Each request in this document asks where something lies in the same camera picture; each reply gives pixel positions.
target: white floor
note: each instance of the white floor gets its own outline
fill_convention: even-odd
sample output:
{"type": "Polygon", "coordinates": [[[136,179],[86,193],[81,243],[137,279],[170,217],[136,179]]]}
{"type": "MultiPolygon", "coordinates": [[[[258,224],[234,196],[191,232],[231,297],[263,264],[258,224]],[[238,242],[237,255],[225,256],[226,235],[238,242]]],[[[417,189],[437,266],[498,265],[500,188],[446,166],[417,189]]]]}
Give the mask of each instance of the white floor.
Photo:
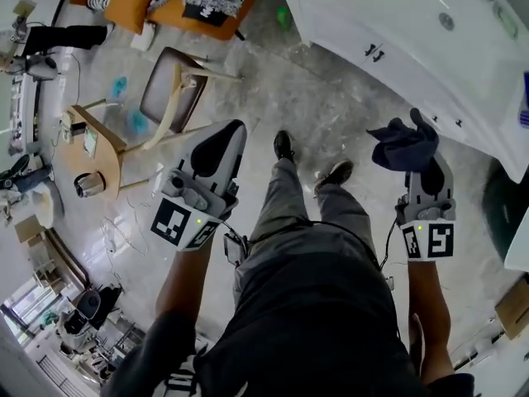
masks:
{"type": "MultiPolygon", "coordinates": [[[[240,118],[248,128],[248,141],[238,184],[240,205],[230,224],[250,235],[259,214],[269,171],[275,161],[272,142],[276,131],[286,127],[303,146],[299,174],[312,218],[319,213],[312,199],[312,182],[325,163],[347,156],[355,162],[346,188],[371,216],[379,259],[393,206],[404,194],[403,174],[375,165],[370,157],[375,141],[365,129],[381,127],[392,117],[408,120],[410,107],[381,83],[317,46],[304,47],[295,27],[283,31],[275,21],[283,0],[259,0],[241,27],[247,40],[220,42],[172,27],[161,27],[149,51],[129,47],[132,34],[117,28],[111,39],[91,51],[75,50],[81,64],[79,103],[109,96],[114,79],[126,76],[126,97],[120,106],[96,117],[130,144],[141,142],[148,131],[131,125],[130,113],[138,108],[154,63],[166,46],[208,56],[211,69],[245,77],[242,84],[214,80],[192,116],[190,126],[213,120],[240,118]]],[[[98,20],[86,9],[66,7],[61,25],[92,24],[98,20]]],[[[50,145],[58,136],[61,111],[78,99],[78,66],[65,50],[57,55],[64,75],[44,87],[41,98],[41,131],[45,152],[53,155],[55,180],[64,200],[65,216],[55,226],[70,250],[87,267],[96,284],[120,282],[125,293],[119,304],[143,328],[153,321],[154,302],[174,254],[157,251],[145,220],[156,188],[153,179],[145,187],[120,194],[115,202],[75,195],[73,176],[64,166],[60,146],[50,145]],[[107,251],[115,242],[116,251],[107,251]]],[[[439,264],[441,283],[452,315],[450,350],[463,356],[472,342],[485,333],[494,316],[494,304],[516,277],[505,271],[488,236],[480,203],[490,159],[453,141],[441,139],[441,150],[455,176],[458,230],[456,257],[439,264]]],[[[126,159],[123,184],[153,175],[171,165],[178,145],[126,159]]],[[[222,234],[214,241],[198,327],[219,337],[229,322],[233,267],[223,254],[222,234]]],[[[393,296],[403,339],[407,341],[407,270],[400,232],[393,233],[385,274],[395,279],[393,296]]]]}

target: black shoe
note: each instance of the black shoe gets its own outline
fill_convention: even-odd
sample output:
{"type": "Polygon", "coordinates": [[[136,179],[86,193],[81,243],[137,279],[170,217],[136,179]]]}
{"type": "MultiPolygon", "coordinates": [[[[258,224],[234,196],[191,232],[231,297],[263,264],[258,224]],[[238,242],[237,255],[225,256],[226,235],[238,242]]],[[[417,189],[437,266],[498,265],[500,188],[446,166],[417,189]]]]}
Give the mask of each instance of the black shoe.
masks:
{"type": "Polygon", "coordinates": [[[274,139],[274,151],[278,160],[286,158],[291,162],[294,162],[294,152],[290,144],[290,135],[285,130],[281,130],[277,133],[274,139]]]}
{"type": "Polygon", "coordinates": [[[317,194],[318,190],[325,184],[344,184],[353,173],[354,167],[355,165],[349,159],[336,163],[332,166],[331,172],[328,174],[323,173],[321,178],[316,182],[314,193],[317,194]]]}

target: cabinet door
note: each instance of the cabinet door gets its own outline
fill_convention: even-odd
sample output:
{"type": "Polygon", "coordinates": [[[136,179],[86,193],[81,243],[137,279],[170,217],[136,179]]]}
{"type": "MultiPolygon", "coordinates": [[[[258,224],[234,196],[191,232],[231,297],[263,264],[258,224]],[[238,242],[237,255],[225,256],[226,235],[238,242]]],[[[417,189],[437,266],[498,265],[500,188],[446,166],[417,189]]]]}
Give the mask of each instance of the cabinet door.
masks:
{"type": "Polygon", "coordinates": [[[491,154],[465,110],[424,66],[393,45],[384,43],[361,68],[386,84],[430,119],[444,136],[491,154]]]}
{"type": "Polygon", "coordinates": [[[382,45],[382,39],[354,19],[337,15],[312,2],[300,2],[310,40],[349,60],[362,62],[382,45]]]}

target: wooden table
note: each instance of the wooden table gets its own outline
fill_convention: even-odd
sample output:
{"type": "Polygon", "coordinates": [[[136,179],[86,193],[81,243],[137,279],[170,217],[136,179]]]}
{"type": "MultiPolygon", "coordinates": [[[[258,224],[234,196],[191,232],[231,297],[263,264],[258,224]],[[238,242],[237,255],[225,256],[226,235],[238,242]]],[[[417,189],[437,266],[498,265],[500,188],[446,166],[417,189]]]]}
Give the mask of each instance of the wooden table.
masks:
{"type": "Polygon", "coordinates": [[[98,135],[94,157],[92,158],[84,152],[84,134],[75,136],[72,144],[68,144],[60,138],[60,152],[65,164],[75,177],[84,173],[101,172],[107,185],[102,196],[106,199],[117,199],[120,189],[145,184],[148,180],[145,179],[121,187],[122,161],[126,143],[87,111],[87,108],[97,106],[102,102],[96,102],[85,107],[70,106],[66,109],[73,115],[73,123],[86,122],[87,127],[98,135]]]}

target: orange pillow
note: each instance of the orange pillow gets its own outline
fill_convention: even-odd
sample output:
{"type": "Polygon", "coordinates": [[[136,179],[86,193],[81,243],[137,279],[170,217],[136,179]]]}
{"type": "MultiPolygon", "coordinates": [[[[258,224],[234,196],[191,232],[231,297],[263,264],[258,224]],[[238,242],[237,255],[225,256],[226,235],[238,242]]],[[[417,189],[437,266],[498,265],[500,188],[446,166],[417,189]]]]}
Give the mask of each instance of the orange pillow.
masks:
{"type": "Polygon", "coordinates": [[[136,34],[141,34],[151,0],[110,0],[105,17],[136,34]]]}

